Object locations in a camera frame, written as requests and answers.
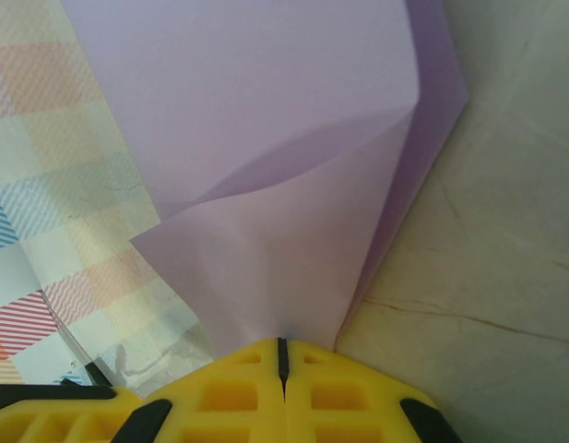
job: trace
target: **beige surface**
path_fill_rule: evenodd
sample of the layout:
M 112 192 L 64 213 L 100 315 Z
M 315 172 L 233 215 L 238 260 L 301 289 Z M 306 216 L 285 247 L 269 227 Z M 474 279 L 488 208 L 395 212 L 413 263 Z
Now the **beige surface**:
M 446 0 L 473 94 L 338 350 L 467 442 L 569 442 L 569 0 Z

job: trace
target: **folded paper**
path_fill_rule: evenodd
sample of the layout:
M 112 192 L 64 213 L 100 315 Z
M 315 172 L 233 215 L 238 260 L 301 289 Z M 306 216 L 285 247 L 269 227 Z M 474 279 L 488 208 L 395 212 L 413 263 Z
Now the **folded paper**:
M 217 354 L 331 347 L 467 94 L 439 0 L 64 0 Z

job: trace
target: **checkered cloth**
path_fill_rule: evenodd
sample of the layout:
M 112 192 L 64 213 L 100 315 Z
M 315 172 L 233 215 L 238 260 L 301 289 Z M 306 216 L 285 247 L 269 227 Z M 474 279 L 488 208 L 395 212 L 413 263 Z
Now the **checkered cloth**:
M 184 372 L 208 360 L 197 335 L 180 341 L 194 314 L 128 243 L 159 220 L 58 0 L 0 0 L 0 211 L 0 249 L 19 242 L 56 315 L 121 382 L 177 353 L 192 351 Z

